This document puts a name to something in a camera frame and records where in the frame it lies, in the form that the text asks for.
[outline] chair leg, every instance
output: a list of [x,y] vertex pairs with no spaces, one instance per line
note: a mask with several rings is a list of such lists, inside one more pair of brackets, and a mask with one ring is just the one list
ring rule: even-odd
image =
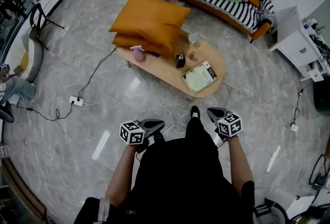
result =
[[52,24],[54,24],[55,26],[58,26],[58,27],[60,27],[60,28],[64,29],[64,27],[62,27],[62,26],[60,26],[60,25],[56,24],[54,21],[51,21],[51,20],[49,20],[49,19],[47,19],[47,21],[48,21],[49,23],[52,23]]
[[49,49],[45,46],[45,44],[43,44],[43,42],[41,40],[39,40],[38,38],[35,38],[35,40],[41,45],[41,47],[43,47],[44,49],[49,51]]

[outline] stacked orange cushion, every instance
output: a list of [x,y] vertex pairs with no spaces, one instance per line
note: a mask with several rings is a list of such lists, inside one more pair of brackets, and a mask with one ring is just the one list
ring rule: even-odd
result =
[[180,29],[190,8],[161,0],[128,0],[109,32],[112,44],[141,45],[146,51],[174,57]]

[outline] drawer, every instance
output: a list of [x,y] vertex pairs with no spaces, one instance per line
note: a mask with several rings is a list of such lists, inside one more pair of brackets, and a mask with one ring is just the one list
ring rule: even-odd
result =
[[278,48],[296,67],[307,65],[319,59],[313,46],[306,38],[296,31],[284,41]]

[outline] white cup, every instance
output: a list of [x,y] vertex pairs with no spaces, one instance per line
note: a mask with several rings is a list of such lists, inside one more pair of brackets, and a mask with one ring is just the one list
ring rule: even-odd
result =
[[188,41],[189,45],[193,45],[197,40],[197,36],[195,34],[189,34]]

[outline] light blue jeans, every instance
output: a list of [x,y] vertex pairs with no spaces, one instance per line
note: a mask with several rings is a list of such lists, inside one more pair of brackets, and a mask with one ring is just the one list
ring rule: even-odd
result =
[[12,79],[7,80],[5,84],[6,92],[0,101],[0,105],[6,103],[13,94],[18,94],[21,99],[28,101],[31,101],[35,97],[35,87],[18,76],[14,76]]

